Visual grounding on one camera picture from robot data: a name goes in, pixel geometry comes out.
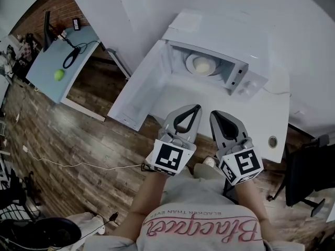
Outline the small potted plant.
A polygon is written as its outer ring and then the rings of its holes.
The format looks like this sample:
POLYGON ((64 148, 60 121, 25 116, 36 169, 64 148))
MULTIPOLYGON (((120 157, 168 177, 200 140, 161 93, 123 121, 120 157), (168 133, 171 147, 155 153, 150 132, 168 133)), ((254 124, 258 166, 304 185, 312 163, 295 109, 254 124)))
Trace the small potted plant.
POLYGON ((57 34, 57 36, 60 40, 63 40, 64 38, 66 38, 66 35, 67 35, 66 26, 60 20, 57 21, 57 23, 55 25, 55 30, 56 30, 56 34, 57 34))

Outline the white microwave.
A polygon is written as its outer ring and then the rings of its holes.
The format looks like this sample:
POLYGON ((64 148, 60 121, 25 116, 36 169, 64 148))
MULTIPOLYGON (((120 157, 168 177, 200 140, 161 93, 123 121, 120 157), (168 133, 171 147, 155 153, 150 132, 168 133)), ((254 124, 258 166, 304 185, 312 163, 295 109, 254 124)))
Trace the white microwave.
POLYGON ((139 130, 172 76, 181 76, 183 87, 205 83, 245 101, 268 82, 269 41, 265 32, 229 17, 189 9, 181 12, 202 15, 199 29, 185 32, 167 28, 115 100, 108 113, 111 118, 139 130), (217 62, 214 73, 197 76, 189 72, 185 62, 191 54, 212 56, 217 62))

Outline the white perforated shoe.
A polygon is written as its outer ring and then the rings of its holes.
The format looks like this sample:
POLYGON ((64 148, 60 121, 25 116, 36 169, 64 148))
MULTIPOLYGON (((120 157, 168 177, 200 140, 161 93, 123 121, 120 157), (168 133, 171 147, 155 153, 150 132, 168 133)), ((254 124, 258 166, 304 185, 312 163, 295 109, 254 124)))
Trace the white perforated shoe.
POLYGON ((207 156, 204 161, 203 161, 204 165, 210 166, 212 168, 217 168, 217 159, 211 156, 207 156))

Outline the person's right forearm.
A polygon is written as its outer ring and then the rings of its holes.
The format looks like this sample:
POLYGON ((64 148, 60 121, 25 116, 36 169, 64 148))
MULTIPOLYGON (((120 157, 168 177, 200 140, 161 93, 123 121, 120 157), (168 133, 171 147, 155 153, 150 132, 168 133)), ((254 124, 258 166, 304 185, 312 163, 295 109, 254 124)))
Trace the person's right forearm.
POLYGON ((250 209, 257 217, 263 239, 268 242, 281 240, 279 234, 269 221, 269 216, 254 181, 251 179, 235 185, 235 190, 239 204, 250 209))

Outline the person's beige trousers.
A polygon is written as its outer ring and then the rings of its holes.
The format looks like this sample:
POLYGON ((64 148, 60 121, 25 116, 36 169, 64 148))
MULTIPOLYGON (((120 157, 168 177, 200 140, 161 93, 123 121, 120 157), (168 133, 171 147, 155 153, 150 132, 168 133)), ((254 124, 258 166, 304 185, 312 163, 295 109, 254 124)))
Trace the person's beige trousers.
POLYGON ((226 176, 217 166, 211 167, 201 163, 195 164, 193 175, 195 178, 218 180, 222 182, 226 181, 226 176))

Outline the black office chair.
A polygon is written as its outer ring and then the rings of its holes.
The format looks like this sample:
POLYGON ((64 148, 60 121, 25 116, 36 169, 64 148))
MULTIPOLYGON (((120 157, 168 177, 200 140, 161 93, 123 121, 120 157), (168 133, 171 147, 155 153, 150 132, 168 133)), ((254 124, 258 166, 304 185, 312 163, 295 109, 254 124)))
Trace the black office chair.
POLYGON ((308 200, 314 191, 335 188, 335 144, 330 145, 329 135, 324 134, 317 139, 304 143, 293 152, 285 145, 286 170, 277 170, 283 174, 283 181, 274 196, 269 195, 267 201, 275 200, 285 189, 285 200, 288 207, 299 202, 312 207, 314 217, 325 204, 308 200))

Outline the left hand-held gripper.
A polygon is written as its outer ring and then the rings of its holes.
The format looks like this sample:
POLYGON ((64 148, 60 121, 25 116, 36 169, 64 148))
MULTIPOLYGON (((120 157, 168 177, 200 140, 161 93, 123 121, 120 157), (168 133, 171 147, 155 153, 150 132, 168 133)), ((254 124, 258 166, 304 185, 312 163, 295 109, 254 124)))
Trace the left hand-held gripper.
POLYGON ((194 141, 202 117, 199 104, 187 105, 168 114, 164 129, 159 130, 154 148, 146 162, 151 170, 175 176, 179 174, 196 151, 194 141), (185 128, 180 124, 191 117, 185 128))

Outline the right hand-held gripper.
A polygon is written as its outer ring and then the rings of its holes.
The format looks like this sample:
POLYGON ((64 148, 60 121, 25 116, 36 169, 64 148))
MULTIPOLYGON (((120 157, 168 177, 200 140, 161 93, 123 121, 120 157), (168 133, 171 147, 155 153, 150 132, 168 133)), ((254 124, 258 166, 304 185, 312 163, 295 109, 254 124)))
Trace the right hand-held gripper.
POLYGON ((235 186, 256 177, 263 170, 263 162, 252 139, 247 137, 244 124, 223 111, 212 111, 209 120, 218 149, 218 168, 229 183, 235 186), (243 140, 228 150, 229 141, 238 142, 240 138, 243 140))

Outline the person's white printed t-shirt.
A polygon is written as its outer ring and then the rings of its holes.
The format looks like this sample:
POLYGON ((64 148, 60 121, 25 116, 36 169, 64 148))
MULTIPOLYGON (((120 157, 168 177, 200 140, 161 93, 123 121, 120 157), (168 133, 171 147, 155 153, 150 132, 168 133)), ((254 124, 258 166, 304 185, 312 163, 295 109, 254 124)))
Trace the person's white printed t-shirt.
POLYGON ((255 214, 225 198, 223 187, 190 173, 168 177, 135 242, 92 236, 83 251, 305 251, 300 243, 264 240, 255 214))

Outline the white folded cloth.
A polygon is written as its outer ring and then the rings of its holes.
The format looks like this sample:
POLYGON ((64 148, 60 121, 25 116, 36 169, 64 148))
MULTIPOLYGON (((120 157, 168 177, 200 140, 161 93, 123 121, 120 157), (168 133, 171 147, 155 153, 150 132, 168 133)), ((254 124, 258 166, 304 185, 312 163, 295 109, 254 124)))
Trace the white folded cloth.
POLYGON ((200 14, 181 12, 169 25, 169 28, 185 32, 196 32, 202 22, 200 14))

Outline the light blue table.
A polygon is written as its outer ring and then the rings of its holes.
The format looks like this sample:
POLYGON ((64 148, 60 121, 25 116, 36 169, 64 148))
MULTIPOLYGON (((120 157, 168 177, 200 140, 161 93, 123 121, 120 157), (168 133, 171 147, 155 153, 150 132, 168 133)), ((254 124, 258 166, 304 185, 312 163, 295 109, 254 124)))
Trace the light blue table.
POLYGON ((128 77, 112 49, 106 49, 91 26, 80 31, 66 29, 67 38, 80 53, 72 66, 63 68, 72 52, 65 41, 57 39, 49 49, 39 52, 26 76, 27 80, 56 104, 64 104, 99 121, 105 118, 128 77), (56 70, 65 71, 56 81, 56 70))

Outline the person's left forearm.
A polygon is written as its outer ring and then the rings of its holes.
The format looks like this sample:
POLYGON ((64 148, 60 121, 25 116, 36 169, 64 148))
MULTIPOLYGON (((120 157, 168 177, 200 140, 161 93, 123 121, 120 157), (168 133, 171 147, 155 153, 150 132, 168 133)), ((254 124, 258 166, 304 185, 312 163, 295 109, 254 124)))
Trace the person's left forearm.
POLYGON ((123 237, 135 242, 139 237, 146 217, 159 207, 168 176, 149 173, 133 199, 126 218, 112 232, 112 236, 123 237))

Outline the white desk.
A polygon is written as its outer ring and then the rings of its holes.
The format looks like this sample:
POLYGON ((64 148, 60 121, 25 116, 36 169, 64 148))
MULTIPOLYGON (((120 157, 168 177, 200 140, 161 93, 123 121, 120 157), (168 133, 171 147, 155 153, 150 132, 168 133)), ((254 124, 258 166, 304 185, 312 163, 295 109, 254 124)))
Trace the white desk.
POLYGON ((206 84, 190 88, 168 84, 150 110, 150 115, 162 122, 167 115, 185 105, 199 104, 202 117, 198 133, 211 137, 209 115, 214 110, 224 111, 243 122, 253 144, 262 158, 280 163, 288 126, 289 95, 272 95, 259 91, 250 101, 231 98, 224 89, 206 84), (277 138, 277 147, 269 147, 269 137, 277 138))

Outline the white plate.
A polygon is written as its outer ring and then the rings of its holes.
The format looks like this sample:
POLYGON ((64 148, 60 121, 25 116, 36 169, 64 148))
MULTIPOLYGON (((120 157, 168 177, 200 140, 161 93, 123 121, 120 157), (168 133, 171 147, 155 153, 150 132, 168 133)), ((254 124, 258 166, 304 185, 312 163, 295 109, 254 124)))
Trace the white plate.
POLYGON ((191 72, 194 75, 197 75, 197 76, 209 76, 212 73, 214 73, 214 71, 217 68, 216 60, 212 56, 206 55, 206 54, 191 54, 186 59, 185 64, 186 64, 186 68, 188 69, 188 71, 191 72), (196 72, 194 64, 195 63, 200 63, 200 62, 206 62, 210 65, 210 69, 207 73, 199 74, 199 73, 196 72))

